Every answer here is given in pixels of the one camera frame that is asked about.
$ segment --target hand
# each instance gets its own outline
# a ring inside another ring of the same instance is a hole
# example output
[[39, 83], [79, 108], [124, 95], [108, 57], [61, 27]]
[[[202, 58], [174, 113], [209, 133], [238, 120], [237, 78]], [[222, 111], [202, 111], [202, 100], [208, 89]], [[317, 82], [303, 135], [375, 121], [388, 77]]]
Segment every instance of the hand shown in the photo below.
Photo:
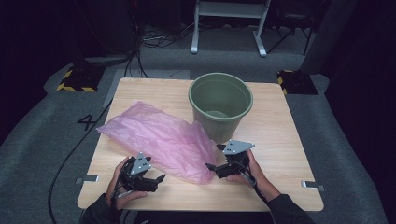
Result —
[[[250, 160], [248, 165], [250, 168], [250, 172], [253, 175], [253, 177], [256, 179], [257, 187], [260, 193], [262, 194], [262, 196], [264, 196], [268, 202], [279, 196], [280, 192], [264, 175], [262, 168], [257, 163], [256, 159], [254, 159], [253, 153], [251, 152], [250, 149], [247, 150], [247, 155]], [[241, 175], [229, 175], [227, 176], [227, 181], [244, 183], [252, 188], [252, 186]]]
[[[128, 157], [125, 158], [116, 167], [116, 170], [114, 171], [113, 178], [111, 179], [110, 183], [108, 184], [107, 192], [106, 192], [106, 203], [107, 203], [108, 206], [111, 205], [111, 194], [113, 193], [114, 188], [116, 187], [117, 180], [118, 180], [119, 175], [120, 175], [120, 171], [121, 171], [123, 165], [125, 164], [125, 162], [127, 160], [128, 160]], [[123, 193], [123, 192], [126, 192], [126, 189], [125, 188], [120, 188], [119, 189], [119, 193]], [[121, 198], [117, 198], [116, 199], [116, 208], [117, 208], [117, 210], [121, 210], [125, 206], [125, 204], [127, 204], [128, 202], [136, 200], [136, 199], [139, 199], [139, 198], [144, 198], [144, 197], [147, 197], [147, 196], [148, 196], [148, 194], [145, 191], [134, 191], [134, 192], [132, 192], [132, 193], [130, 193], [128, 195], [125, 195], [125, 196], [123, 196]]]

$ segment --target table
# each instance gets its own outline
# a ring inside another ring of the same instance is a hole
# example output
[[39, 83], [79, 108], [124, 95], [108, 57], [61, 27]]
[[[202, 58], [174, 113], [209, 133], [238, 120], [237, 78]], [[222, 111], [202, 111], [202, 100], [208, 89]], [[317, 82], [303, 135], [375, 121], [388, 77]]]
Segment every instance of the table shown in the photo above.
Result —
[[266, 0], [263, 4], [243, 4], [243, 3], [226, 3], [226, 2], [206, 2], [196, 0], [194, 13], [194, 33], [192, 36], [191, 53], [198, 52], [199, 37], [199, 17], [200, 16], [220, 16], [220, 17], [238, 17], [238, 18], [255, 18], [260, 19], [257, 31], [253, 31], [254, 40], [262, 57], [267, 56], [262, 39], [262, 27], [267, 17], [268, 8], [271, 0]]
[[[165, 113], [192, 122], [188, 99], [191, 80], [123, 78], [115, 93], [106, 121], [125, 111], [135, 101], [154, 105]], [[291, 117], [285, 96], [277, 84], [248, 83], [253, 92], [253, 107], [242, 118], [233, 139], [254, 143], [256, 160], [268, 179], [305, 211], [320, 211], [323, 202], [317, 189], [301, 186], [302, 180], [315, 181]], [[88, 175], [97, 182], [84, 182], [78, 206], [87, 208], [103, 193], [115, 167], [130, 153], [101, 134]], [[221, 155], [217, 165], [224, 162]], [[145, 177], [162, 175], [155, 168]], [[214, 176], [208, 185], [193, 185], [167, 175], [156, 192], [138, 203], [127, 204], [134, 210], [181, 211], [269, 211], [253, 189]]]

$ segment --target gray carpet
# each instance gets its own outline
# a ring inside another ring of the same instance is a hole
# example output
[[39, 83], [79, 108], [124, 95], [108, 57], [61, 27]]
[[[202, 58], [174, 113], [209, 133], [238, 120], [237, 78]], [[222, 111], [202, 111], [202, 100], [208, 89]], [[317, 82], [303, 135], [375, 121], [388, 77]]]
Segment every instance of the gray carpet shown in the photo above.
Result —
[[[264, 46], [279, 39], [265, 30]], [[304, 37], [288, 37], [266, 58], [260, 57], [251, 29], [206, 30], [199, 50], [190, 54], [191, 36], [166, 48], [141, 49], [141, 60], [149, 77], [195, 79], [210, 72], [224, 72], [249, 82], [276, 82], [281, 69], [298, 69], [304, 60]], [[51, 223], [47, 205], [50, 185], [65, 157], [87, 133], [77, 121], [91, 114], [97, 120], [106, 104], [112, 83], [126, 63], [108, 67], [99, 92], [56, 91], [70, 64], [54, 74], [48, 93], [17, 125], [0, 149], [0, 223]], [[136, 59], [131, 73], [139, 76]], [[183, 77], [173, 76], [178, 72]], [[321, 192], [324, 209], [310, 213], [317, 223], [387, 223], [375, 185], [367, 175], [338, 126], [323, 94], [328, 80], [311, 76], [319, 95], [286, 95], [297, 130]], [[104, 123], [106, 113], [99, 120]], [[78, 223], [77, 199], [99, 134], [92, 131], [71, 155], [56, 180], [52, 209], [58, 223]]]

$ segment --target green bucket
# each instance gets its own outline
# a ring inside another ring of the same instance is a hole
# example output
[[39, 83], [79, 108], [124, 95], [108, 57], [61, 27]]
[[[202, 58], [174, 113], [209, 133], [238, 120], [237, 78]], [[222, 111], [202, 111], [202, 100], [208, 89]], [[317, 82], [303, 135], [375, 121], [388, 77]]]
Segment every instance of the green bucket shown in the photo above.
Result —
[[189, 89], [194, 120], [210, 139], [221, 144], [230, 140], [242, 117], [253, 106], [250, 88], [241, 79], [210, 73], [195, 79]]

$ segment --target plastic bag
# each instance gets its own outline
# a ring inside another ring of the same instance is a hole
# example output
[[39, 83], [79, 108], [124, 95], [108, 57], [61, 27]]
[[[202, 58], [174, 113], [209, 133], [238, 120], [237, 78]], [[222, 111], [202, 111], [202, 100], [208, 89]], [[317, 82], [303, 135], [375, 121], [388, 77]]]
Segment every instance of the plastic bag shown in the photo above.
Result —
[[213, 177], [205, 164], [216, 163], [215, 142], [197, 121], [189, 124], [139, 101], [96, 130], [134, 155], [143, 152], [168, 175], [194, 184], [207, 184]]

